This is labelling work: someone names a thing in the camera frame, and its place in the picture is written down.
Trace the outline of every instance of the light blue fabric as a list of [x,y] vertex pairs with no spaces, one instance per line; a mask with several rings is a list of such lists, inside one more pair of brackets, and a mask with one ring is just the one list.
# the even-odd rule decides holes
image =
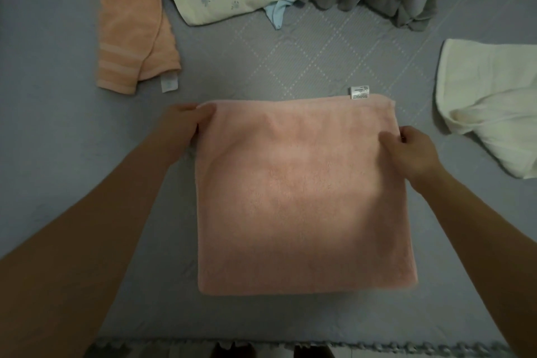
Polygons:
[[281,23],[284,21],[285,8],[291,6],[295,0],[278,0],[265,6],[265,13],[276,30],[281,29]]

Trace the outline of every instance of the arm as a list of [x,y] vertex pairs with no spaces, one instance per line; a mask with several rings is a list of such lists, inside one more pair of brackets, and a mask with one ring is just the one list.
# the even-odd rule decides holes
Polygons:
[[169,166],[212,105],[170,107],[87,196],[0,261],[2,356],[82,356],[97,334]]
[[410,126],[380,142],[427,201],[494,322],[520,357],[535,356],[537,244],[440,164],[431,139]]

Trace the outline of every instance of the gray bedsheet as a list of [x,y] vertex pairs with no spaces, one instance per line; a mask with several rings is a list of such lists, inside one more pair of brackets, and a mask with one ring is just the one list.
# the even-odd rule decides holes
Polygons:
[[[401,124],[429,133],[446,167],[537,239],[537,180],[508,176],[473,139],[445,135],[432,96],[442,41],[537,44],[537,0],[439,0],[424,32],[359,6],[264,13],[188,28],[166,2],[184,70],[136,96],[95,86],[99,0],[0,0],[0,254],[94,187],[179,101],[285,100],[368,84],[397,101]],[[423,199],[409,192],[418,287],[402,291],[208,297],[196,284],[193,158],[174,165],[100,330],[116,338],[458,341],[501,335]]]

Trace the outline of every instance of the gray lace trim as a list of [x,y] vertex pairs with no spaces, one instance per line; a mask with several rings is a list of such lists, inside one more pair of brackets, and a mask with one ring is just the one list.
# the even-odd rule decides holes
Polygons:
[[187,343],[203,343],[203,342],[219,342],[223,348],[230,348],[232,343],[236,345],[252,344],[254,347],[265,346],[268,348],[293,348],[295,345],[302,347],[308,346],[329,346],[329,347],[347,347],[351,349],[369,350],[379,353],[392,353],[392,354],[426,354],[430,356],[441,357],[489,357],[489,358],[516,358],[510,348],[501,343],[493,343],[491,345],[485,345],[481,342],[477,342],[473,345],[468,345],[464,342],[459,342],[457,345],[449,347],[447,345],[433,345],[429,342],[423,344],[414,344],[407,342],[404,345],[400,345],[396,342],[390,344],[373,343],[367,344],[359,342],[356,344],[350,344],[345,342],[328,342],[328,341],[312,341],[312,342],[263,342],[263,341],[245,341],[245,340],[169,340],[169,339],[155,339],[155,340],[127,340],[127,339],[113,339],[113,338],[99,338],[95,342],[95,346],[98,348],[104,348],[110,346],[115,349],[122,348],[124,346],[128,348],[140,348],[148,345],[158,345],[161,348],[169,348],[174,345],[182,345]]

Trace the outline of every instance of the towel tag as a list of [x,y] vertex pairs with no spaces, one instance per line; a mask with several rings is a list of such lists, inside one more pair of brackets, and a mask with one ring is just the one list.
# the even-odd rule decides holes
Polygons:
[[362,99],[369,97],[369,85],[361,87],[351,87],[351,99]]
[[162,93],[175,91],[179,87],[177,71],[167,71],[161,74]]

